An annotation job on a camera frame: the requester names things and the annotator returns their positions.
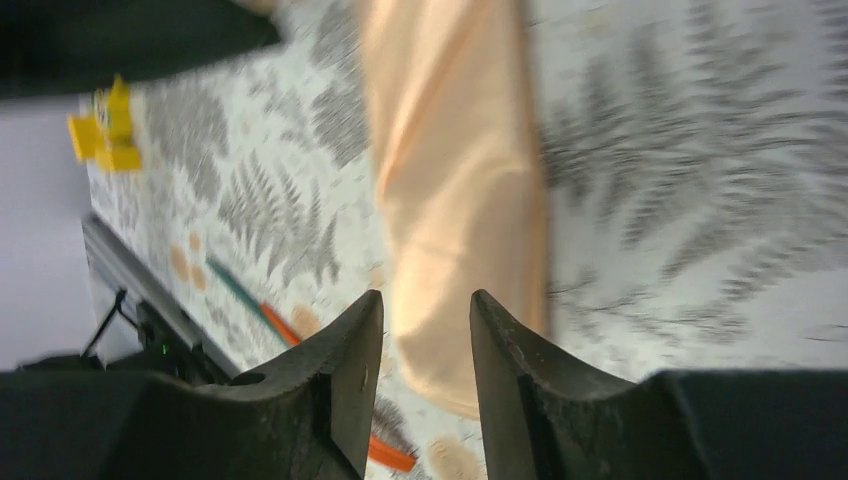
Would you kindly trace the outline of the orange cloth napkin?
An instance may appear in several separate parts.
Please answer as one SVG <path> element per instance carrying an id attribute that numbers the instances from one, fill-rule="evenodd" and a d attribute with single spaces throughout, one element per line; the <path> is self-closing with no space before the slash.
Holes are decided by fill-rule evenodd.
<path id="1" fill-rule="evenodd" d="M 360 1 L 361 64 L 407 385 L 479 415 L 470 305 L 548 329 L 547 198 L 521 1 Z"/>

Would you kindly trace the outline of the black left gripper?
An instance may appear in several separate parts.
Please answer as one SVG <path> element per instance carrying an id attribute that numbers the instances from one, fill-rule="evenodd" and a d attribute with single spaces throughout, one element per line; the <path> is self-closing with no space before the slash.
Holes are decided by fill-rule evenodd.
<path id="1" fill-rule="evenodd" d="M 1 97 L 153 81 L 281 41 L 267 16 L 235 1 L 4 1 Z"/>

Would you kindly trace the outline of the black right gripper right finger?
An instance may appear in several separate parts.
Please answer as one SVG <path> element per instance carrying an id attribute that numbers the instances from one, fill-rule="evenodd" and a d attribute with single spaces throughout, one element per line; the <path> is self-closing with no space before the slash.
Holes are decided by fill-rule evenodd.
<path id="1" fill-rule="evenodd" d="M 631 383 L 476 291 L 470 328 L 492 479 L 843 479 L 843 370 L 664 370 Z"/>

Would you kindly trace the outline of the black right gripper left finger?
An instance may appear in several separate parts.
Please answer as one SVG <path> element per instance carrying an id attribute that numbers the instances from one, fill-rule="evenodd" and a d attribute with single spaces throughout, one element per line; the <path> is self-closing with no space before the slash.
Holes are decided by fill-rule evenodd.
<path id="1" fill-rule="evenodd" d="M 360 479 L 383 340 L 369 290 L 227 385 L 161 373 L 1 377 L 5 479 Z"/>

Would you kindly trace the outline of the teal plastic knife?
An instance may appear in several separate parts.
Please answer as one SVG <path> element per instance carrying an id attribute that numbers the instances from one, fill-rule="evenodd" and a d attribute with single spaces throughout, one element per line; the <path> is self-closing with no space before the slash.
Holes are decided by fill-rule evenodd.
<path id="1" fill-rule="evenodd" d="M 246 290 L 241 282 L 221 262 L 212 256 L 207 256 L 206 264 L 239 302 L 258 318 L 265 319 L 260 302 Z"/>

